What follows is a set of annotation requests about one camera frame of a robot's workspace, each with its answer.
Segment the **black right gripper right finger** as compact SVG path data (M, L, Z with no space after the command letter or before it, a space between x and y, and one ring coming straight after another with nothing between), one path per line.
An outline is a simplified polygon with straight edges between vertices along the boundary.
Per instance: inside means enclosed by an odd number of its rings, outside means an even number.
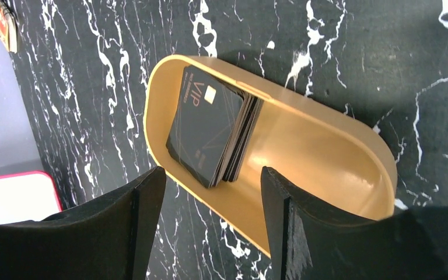
M373 221L271 167L262 168L261 196L274 279L448 279L448 206Z

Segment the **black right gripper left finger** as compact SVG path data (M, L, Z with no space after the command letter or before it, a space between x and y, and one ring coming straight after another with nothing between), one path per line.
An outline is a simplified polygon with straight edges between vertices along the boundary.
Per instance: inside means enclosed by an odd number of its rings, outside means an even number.
M41 221L0 225L0 279L145 279L166 178L157 166Z

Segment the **yellow oval tray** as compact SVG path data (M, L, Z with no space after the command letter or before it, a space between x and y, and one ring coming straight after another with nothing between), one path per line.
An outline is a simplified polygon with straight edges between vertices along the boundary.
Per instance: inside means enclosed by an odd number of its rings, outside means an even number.
M264 101L237 181L203 187L168 153L183 69L200 68ZM347 212L371 220L394 213L397 167L383 138L364 123L215 57L170 55L153 68L143 117L157 165L221 216L266 256L270 254L261 198L264 166Z

